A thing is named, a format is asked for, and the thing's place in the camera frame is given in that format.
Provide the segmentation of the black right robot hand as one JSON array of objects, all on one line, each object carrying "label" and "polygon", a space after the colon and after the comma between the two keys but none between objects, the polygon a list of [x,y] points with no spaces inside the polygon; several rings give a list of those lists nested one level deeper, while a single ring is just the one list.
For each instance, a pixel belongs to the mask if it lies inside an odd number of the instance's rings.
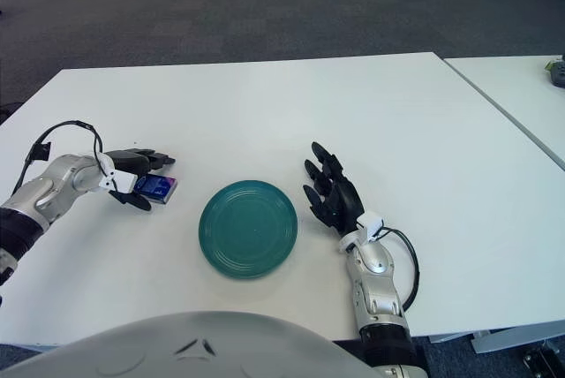
[{"label": "black right robot hand", "polygon": [[334,154],[321,144],[311,145],[319,169],[312,161],[304,161],[305,171],[313,185],[303,185],[314,216],[343,237],[358,228],[358,218],[365,213],[355,186],[343,175],[343,166]]}]

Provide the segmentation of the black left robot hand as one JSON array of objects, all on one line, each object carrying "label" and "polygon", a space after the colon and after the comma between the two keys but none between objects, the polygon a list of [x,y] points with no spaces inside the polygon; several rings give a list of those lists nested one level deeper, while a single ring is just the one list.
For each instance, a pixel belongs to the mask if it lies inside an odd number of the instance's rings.
[{"label": "black left robot hand", "polygon": [[106,155],[112,160],[115,170],[136,177],[130,193],[109,191],[110,196],[123,205],[149,212],[153,202],[165,204],[176,188],[177,181],[162,174],[162,170],[176,163],[176,159],[169,155],[137,148],[109,151]]}]

